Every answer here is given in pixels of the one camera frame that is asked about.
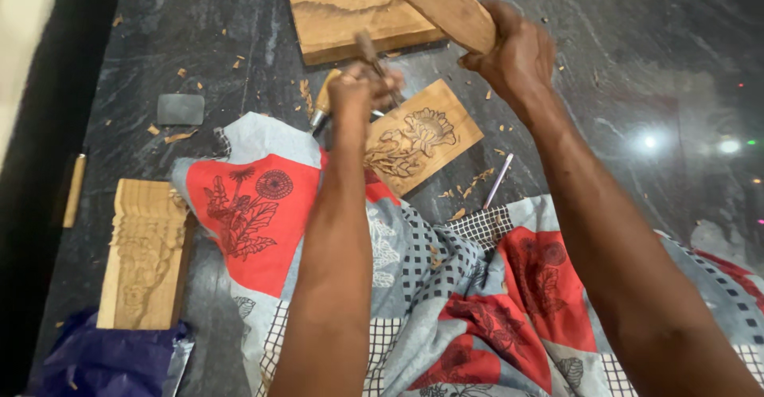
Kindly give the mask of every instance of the cloth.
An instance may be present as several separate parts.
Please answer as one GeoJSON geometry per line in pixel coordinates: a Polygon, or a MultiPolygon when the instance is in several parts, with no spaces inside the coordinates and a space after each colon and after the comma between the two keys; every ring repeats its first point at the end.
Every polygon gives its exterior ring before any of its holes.
{"type": "MultiPolygon", "coordinates": [[[[309,135],[255,113],[222,135],[227,157],[180,159],[173,183],[224,255],[246,325],[244,368],[252,394],[266,395],[327,156],[309,135]]],[[[549,196],[431,225],[366,176],[374,281],[364,395],[635,395],[549,196]]],[[[758,281],[658,237],[762,383],[758,281]]]]}
{"type": "Polygon", "coordinates": [[[96,328],[94,308],[73,314],[45,359],[37,397],[65,395],[160,397],[173,356],[173,343],[186,326],[165,331],[96,328]]]}

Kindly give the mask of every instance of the carved wooden panel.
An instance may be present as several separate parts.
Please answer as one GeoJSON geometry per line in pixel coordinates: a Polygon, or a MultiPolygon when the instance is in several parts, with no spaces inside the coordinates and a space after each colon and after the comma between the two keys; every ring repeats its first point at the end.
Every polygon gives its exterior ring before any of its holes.
{"type": "Polygon", "coordinates": [[[482,138],[441,79],[374,121],[364,164],[400,197],[482,138]]]}
{"type": "Polygon", "coordinates": [[[305,64],[358,55],[353,35],[368,29],[377,51],[444,38],[404,0],[290,0],[305,64]]]}
{"type": "Polygon", "coordinates": [[[120,179],[114,209],[98,327],[174,327],[196,221],[168,182],[120,179]]]}

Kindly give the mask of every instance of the wooden block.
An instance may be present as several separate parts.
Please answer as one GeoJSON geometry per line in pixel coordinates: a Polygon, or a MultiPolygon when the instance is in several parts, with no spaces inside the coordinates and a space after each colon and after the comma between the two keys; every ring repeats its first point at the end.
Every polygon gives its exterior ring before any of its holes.
{"type": "Polygon", "coordinates": [[[97,327],[175,327],[196,220],[168,182],[120,179],[114,209],[97,327]]]}
{"type": "Polygon", "coordinates": [[[404,0],[290,0],[290,4],[305,64],[358,56],[353,35],[364,28],[378,51],[444,38],[404,0]]]}
{"type": "Polygon", "coordinates": [[[441,79],[371,124],[364,164],[401,197],[482,138],[441,79]]]}
{"type": "Polygon", "coordinates": [[[496,44],[493,18],[477,0],[406,1],[468,51],[488,54],[496,44]]]}

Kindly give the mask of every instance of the wooden handle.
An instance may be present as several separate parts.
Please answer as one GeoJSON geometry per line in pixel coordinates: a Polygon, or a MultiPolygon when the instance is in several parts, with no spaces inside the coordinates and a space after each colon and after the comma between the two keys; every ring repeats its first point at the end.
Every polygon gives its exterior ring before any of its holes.
{"type": "Polygon", "coordinates": [[[316,110],[320,110],[323,113],[329,115],[330,107],[329,107],[329,82],[337,78],[339,75],[342,74],[342,70],[339,69],[332,69],[328,75],[326,75],[326,80],[324,81],[324,84],[321,86],[321,90],[319,91],[319,96],[316,98],[316,110]]]}
{"type": "Polygon", "coordinates": [[[63,228],[72,228],[74,219],[77,217],[77,207],[80,206],[80,192],[82,192],[82,177],[85,175],[85,154],[80,154],[74,161],[72,184],[69,187],[69,199],[66,200],[66,211],[63,213],[63,228]]]}
{"type": "Polygon", "coordinates": [[[427,21],[470,52],[488,54],[496,44],[496,25],[477,0],[406,0],[427,21]]]}

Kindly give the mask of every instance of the red fabric patch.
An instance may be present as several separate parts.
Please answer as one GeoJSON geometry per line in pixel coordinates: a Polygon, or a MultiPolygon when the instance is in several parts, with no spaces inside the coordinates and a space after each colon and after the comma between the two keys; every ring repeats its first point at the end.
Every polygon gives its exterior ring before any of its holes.
{"type": "MultiPolygon", "coordinates": [[[[527,376],[546,392],[552,392],[552,374],[541,340],[526,323],[522,311],[506,295],[464,297],[454,293],[438,316],[439,320],[467,322],[467,334],[479,337],[499,357],[527,376]]],[[[493,377],[493,371],[486,372],[493,377]]]]}
{"type": "Polygon", "coordinates": [[[394,205],[400,206],[400,200],[393,195],[393,192],[379,179],[373,170],[364,169],[364,180],[366,181],[366,200],[371,203],[377,203],[379,200],[389,198],[394,205]]]}
{"type": "Polygon", "coordinates": [[[533,233],[515,227],[501,240],[507,291],[527,313],[539,337],[597,352],[584,301],[584,285],[568,258],[559,231],[533,233]]]}
{"type": "Polygon", "coordinates": [[[319,169],[270,154],[249,165],[196,162],[186,187],[234,281],[279,297],[319,179],[319,169]]]}
{"type": "Polygon", "coordinates": [[[492,383],[499,382],[501,364],[494,353],[474,350],[473,337],[457,336],[440,356],[413,384],[409,391],[426,388],[435,383],[492,383]]]}
{"type": "Polygon", "coordinates": [[[733,281],[737,282],[737,285],[743,287],[743,289],[746,290],[748,294],[756,299],[756,306],[759,308],[759,311],[764,313],[764,294],[762,294],[761,290],[759,290],[759,287],[757,287],[756,284],[751,282],[749,278],[746,278],[746,275],[753,275],[752,272],[743,269],[737,264],[730,263],[725,259],[721,259],[716,255],[701,251],[700,249],[693,249],[693,251],[697,255],[700,255],[701,257],[716,263],[719,270],[729,275],[733,281]]]}

